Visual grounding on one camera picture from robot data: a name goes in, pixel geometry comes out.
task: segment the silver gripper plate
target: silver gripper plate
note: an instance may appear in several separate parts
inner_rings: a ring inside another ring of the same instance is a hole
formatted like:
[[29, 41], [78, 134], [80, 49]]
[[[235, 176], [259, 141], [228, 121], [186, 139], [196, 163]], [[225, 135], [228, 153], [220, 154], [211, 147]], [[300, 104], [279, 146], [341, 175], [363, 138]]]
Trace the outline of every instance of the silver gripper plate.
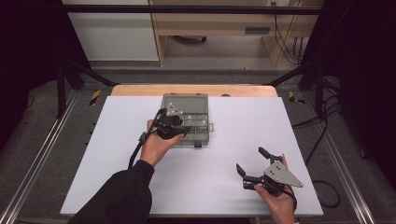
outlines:
[[275, 161], [272, 163], [272, 165], [264, 170], [264, 174], [268, 175], [271, 179], [278, 183], [292, 185], [298, 188], [302, 188], [304, 186], [304, 184], [299, 179], [297, 179], [297, 177], [295, 177], [280, 161]]

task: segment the gray plastic case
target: gray plastic case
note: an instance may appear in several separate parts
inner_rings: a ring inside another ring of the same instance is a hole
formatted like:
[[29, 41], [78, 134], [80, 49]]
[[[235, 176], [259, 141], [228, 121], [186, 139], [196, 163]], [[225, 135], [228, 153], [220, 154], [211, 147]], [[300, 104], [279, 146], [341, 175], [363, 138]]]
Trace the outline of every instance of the gray plastic case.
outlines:
[[183, 119], [181, 126], [191, 126], [191, 131], [181, 140], [179, 146], [207, 146], [209, 142], [209, 116], [207, 94], [175, 94], [163, 95], [162, 107], [172, 103]]

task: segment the white cabinet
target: white cabinet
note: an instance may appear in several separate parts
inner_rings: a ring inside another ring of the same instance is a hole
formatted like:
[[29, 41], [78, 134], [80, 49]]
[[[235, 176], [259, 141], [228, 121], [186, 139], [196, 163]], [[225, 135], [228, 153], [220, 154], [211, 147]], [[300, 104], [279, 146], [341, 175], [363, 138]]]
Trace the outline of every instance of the white cabinet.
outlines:
[[[81, 5], [148, 5], [147, 0], [63, 0]], [[89, 61], [158, 61], [150, 14], [69, 13]]]

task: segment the metal rail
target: metal rail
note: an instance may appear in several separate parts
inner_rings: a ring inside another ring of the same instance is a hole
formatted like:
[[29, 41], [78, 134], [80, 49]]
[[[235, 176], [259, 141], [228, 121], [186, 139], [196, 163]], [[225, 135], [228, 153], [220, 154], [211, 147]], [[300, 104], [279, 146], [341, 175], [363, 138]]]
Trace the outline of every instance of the metal rail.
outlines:
[[78, 92], [72, 91], [71, 95], [68, 99], [68, 107], [64, 111], [64, 114], [55, 120], [46, 140], [44, 141], [42, 147], [38, 151], [35, 156], [35, 160], [29, 168], [29, 171], [26, 173], [26, 176], [22, 180], [20, 186], [18, 187], [16, 193], [12, 197], [11, 201], [8, 203], [6, 210], [0, 216], [0, 224], [11, 224], [17, 218], [18, 213], [21, 211], [21, 208], [29, 195], [35, 181], [40, 174], [41, 169], [44, 166], [44, 163], [47, 160], [48, 155], [50, 154], [53, 145], [56, 142], [56, 139], [59, 136], [74, 104], [77, 99]]

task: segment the black pole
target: black pole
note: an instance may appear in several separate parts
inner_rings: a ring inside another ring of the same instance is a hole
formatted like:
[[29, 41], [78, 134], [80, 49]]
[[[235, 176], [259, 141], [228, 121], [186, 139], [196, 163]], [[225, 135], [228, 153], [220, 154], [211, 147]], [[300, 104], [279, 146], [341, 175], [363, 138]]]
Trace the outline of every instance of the black pole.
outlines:
[[114, 86], [120, 85], [120, 83], [110, 81], [107, 78], [100, 76], [99, 74], [93, 72], [91, 69], [88, 69], [75, 61], [70, 60], [69, 64], [74, 69], [78, 70], [79, 72], [84, 73], [90, 77], [93, 77], [94, 79], [102, 82], [103, 84], [107, 85], [108, 87], [114, 87]]
[[234, 7], [234, 6], [141, 6], [141, 5], [44, 5], [44, 9], [84, 13], [188, 13], [333, 15], [337, 9], [322, 7]]
[[312, 62], [306, 62], [296, 68], [294, 68], [293, 70], [289, 71], [286, 75], [279, 77], [277, 79], [275, 79], [274, 81], [267, 83], [267, 84], [262, 84], [263, 86], [273, 86], [276, 87], [280, 84], [282, 84], [283, 82], [289, 80], [292, 77], [295, 77], [297, 75], [303, 74], [306, 72], [307, 69], [311, 68]]

